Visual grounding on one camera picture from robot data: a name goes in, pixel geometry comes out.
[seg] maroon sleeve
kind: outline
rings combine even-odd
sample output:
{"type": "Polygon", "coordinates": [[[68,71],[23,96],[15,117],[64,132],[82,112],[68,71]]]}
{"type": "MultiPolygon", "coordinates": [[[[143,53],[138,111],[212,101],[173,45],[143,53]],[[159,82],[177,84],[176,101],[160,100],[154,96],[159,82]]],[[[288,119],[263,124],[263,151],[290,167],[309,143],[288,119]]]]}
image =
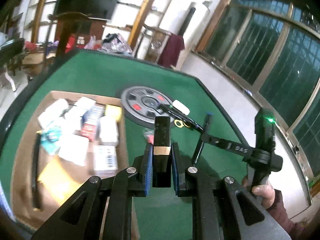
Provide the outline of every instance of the maroon sleeve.
{"type": "Polygon", "coordinates": [[[293,223],[287,215],[287,212],[283,205],[282,193],[280,190],[276,190],[276,198],[271,207],[267,209],[269,214],[281,225],[281,227],[289,234],[292,240],[300,240],[299,236],[302,233],[303,228],[298,224],[293,223]]]}

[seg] black chair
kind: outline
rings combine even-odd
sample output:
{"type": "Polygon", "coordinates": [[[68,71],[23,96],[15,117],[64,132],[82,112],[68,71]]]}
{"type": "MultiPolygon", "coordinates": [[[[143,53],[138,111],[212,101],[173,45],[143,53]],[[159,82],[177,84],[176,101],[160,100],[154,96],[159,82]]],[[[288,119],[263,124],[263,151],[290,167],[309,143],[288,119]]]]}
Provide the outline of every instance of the black chair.
{"type": "Polygon", "coordinates": [[[12,90],[16,91],[16,87],[12,77],[8,73],[8,63],[14,57],[22,53],[24,39],[10,40],[0,46],[0,73],[4,74],[5,78],[10,82],[12,90]]]}

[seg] green table surface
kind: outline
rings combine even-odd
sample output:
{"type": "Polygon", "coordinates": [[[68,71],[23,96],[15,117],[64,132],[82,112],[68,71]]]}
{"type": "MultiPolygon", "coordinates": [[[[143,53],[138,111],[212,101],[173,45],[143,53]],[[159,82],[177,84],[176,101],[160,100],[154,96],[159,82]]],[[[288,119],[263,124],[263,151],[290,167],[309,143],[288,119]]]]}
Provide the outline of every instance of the green table surface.
{"type": "MultiPolygon", "coordinates": [[[[41,100],[51,90],[115,97],[120,90],[143,85],[177,99],[190,109],[189,116],[202,124],[207,112],[213,114],[210,134],[239,142],[239,138],[219,108],[199,83],[190,76],[164,70],[144,62],[81,50],[59,67],[33,94],[17,117],[0,157],[0,180],[7,199],[15,153],[24,129],[41,100]]],[[[144,127],[125,119],[129,163],[143,155],[144,127]]],[[[197,131],[171,129],[172,142],[178,142],[181,154],[192,156],[199,139],[197,131]]],[[[242,157],[205,145],[198,168],[208,174],[233,176],[241,181],[246,174],[242,157]]],[[[188,198],[175,196],[171,188],[151,188],[147,198],[134,198],[141,239],[191,239],[192,210],[188,198]]]]}

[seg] finger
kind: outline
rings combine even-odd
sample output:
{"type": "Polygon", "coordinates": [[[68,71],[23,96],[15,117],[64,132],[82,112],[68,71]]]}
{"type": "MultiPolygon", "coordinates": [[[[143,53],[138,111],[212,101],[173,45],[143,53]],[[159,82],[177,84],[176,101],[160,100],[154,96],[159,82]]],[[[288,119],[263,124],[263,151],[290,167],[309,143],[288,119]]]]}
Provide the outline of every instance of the finger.
{"type": "Polygon", "coordinates": [[[248,176],[244,176],[241,181],[242,186],[247,187],[248,186],[248,176]]]}
{"type": "Polygon", "coordinates": [[[270,184],[255,186],[252,188],[252,192],[256,196],[263,197],[261,204],[264,208],[271,207],[275,201],[276,193],[275,193],[274,188],[270,184]]]}

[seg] white chair leg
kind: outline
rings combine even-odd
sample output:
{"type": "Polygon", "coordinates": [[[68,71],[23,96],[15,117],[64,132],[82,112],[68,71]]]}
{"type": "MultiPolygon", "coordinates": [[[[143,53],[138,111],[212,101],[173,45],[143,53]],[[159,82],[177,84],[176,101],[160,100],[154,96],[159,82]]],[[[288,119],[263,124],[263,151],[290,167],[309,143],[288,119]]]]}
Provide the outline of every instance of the white chair leg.
{"type": "Polygon", "coordinates": [[[15,92],[16,91],[16,86],[14,84],[14,80],[12,79],[12,77],[9,76],[7,66],[5,67],[4,76],[10,82],[13,92],[15,92]]]}

